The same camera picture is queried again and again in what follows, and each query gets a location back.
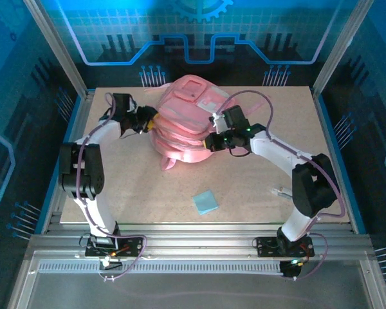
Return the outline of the pink student backpack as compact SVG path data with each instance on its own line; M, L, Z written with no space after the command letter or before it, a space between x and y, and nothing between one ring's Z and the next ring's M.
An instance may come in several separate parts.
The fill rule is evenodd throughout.
M202 162L212 153L203 145L215 132L209 117L239 105L237 93L230 95L219 86L197 75L184 75L162 86L154 128L149 131L151 144L161 154L163 171L177 162Z

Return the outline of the blue sticky note pad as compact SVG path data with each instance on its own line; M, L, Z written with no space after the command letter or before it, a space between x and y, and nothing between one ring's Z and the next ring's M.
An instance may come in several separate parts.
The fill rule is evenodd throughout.
M207 190L201 194L198 194L192 199L199 215L201 216L219 208L219 205L211 190Z

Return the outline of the small black control box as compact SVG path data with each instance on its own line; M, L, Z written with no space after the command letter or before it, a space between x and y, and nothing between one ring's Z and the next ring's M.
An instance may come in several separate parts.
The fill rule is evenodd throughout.
M294 278L298 277L301 273L303 262L298 260L281 261L279 263L280 272L283 277Z

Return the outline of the grey metal tray panel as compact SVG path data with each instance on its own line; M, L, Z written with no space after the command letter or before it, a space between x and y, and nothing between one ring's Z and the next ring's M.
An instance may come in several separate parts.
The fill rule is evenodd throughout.
M386 309L377 263L326 261L301 280L263 274L42 273L35 255L22 263L6 309Z

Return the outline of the aluminium table side rail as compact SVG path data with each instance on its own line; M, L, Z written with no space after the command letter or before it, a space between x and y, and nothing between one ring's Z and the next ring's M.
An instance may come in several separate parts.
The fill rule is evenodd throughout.
M95 89L90 89L87 98L77 98L63 142L75 141L83 136L94 95ZM57 158L35 234L47 233L51 223L60 221L66 198L66 193L59 188L59 158Z
M367 231L363 222L362 214L342 158L341 150L336 140L336 135L334 133L333 125L331 123L329 113L327 112L324 99L321 95L319 95L319 97L313 98L313 102L315 103L315 107L317 109L327 147L330 152L336 180L338 182L340 193L344 199L345 209L349 217L352 230L356 234L366 234Z

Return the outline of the aluminium front rail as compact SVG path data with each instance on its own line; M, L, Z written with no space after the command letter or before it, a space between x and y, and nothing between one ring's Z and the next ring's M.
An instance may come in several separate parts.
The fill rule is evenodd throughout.
M145 258L233 260L256 259L254 238L275 236L278 224L262 223L135 223L121 224L123 235L147 237ZM52 223L45 234L30 238L28 252L40 255L72 258L82 256L79 238L87 232L84 223ZM315 248L315 260L326 255L328 261L373 258L371 239L356 234L348 223L319 223L310 234Z

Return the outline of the aluminium frame post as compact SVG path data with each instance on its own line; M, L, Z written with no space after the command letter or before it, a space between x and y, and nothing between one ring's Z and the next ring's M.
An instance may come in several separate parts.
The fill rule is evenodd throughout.
M67 78L75 88L78 96L82 99L86 99L88 96L87 86L73 62L73 59L68 53L56 27L42 5L41 0L23 0L23 3L31 13L34 21L62 66Z
M320 70L317 79L312 87L313 99L318 99L324 88L326 87L336 67L341 61L344 53L353 41L359 27L367 16L374 0L358 0L356 6L351 12L347 22L345 23L340 35L338 36L335 45L333 46L329 57L325 61Z

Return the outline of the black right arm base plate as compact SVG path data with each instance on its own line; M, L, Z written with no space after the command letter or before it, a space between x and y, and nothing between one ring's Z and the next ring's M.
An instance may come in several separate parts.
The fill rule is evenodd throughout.
M310 258L315 255L312 239L307 236L287 245L279 243L276 237L256 237L252 247L259 258Z

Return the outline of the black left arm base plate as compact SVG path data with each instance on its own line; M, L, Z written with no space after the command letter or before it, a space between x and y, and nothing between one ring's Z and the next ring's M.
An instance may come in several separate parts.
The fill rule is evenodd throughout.
M143 238L89 238L84 246L86 257L136 257L143 248Z

